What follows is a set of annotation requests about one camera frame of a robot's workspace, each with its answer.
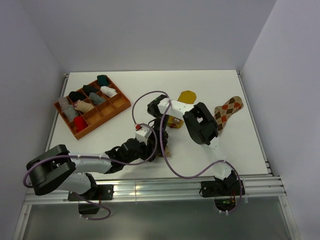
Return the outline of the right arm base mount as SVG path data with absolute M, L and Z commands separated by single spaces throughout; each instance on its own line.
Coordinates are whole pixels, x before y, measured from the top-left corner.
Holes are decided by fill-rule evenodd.
M 236 180 L 231 186 L 225 185 L 220 180 L 202 181 L 199 195 L 203 198 L 213 198 L 215 206 L 220 211 L 231 211 L 237 205 L 237 197 L 246 194 L 243 181 Z

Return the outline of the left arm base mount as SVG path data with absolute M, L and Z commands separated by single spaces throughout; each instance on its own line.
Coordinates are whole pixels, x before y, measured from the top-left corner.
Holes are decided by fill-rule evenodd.
M 106 210 L 103 206 L 103 201 L 113 199 L 114 185 L 113 184 L 98 184 L 94 189 L 89 190 L 84 194 L 69 192 L 67 200 L 69 202 L 78 202 L 78 213 L 82 216 L 96 215 L 99 210 Z

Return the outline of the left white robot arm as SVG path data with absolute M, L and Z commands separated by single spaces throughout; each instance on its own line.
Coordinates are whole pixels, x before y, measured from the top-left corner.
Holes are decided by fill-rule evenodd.
M 91 200 L 99 191 L 93 173 L 114 174 L 124 166 L 133 166 L 135 160 L 153 161 L 159 147 L 157 139 L 143 142 L 130 138 L 100 155 L 71 155 L 64 144 L 59 144 L 26 165 L 23 184 L 37 196 L 63 190 Z

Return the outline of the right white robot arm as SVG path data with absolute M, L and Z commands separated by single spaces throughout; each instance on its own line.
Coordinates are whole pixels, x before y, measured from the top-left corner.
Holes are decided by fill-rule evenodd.
M 193 176 L 183 176 L 179 174 L 173 169 L 167 159 L 164 146 L 164 134 L 166 132 L 165 125 L 170 116 L 183 120 L 193 142 L 208 149 L 208 157 L 214 157 L 210 146 L 212 140 L 218 138 L 218 124 L 204 103 L 182 103 L 162 94 L 147 105 L 147 112 L 159 122 L 160 150 L 167 166 L 174 175 L 186 180 L 195 179 L 213 167 L 216 189 L 222 195 L 229 194 L 233 190 L 235 182 L 241 181 L 237 170 L 224 158 L 214 161 Z

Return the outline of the brown argyle sock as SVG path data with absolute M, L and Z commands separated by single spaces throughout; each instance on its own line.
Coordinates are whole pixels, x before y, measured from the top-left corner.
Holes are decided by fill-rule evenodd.
M 172 156 L 171 153 L 170 153 L 170 150 L 169 150 L 168 146 L 166 146 L 166 147 L 164 148 L 164 154 L 166 155 L 167 158 L 170 158 L 170 157 Z M 158 154 L 157 154 L 157 156 L 156 156 L 156 158 L 163 158 L 163 157 L 164 157 L 164 156 L 163 156 L 163 151 L 160 149 L 159 152 L 158 152 Z

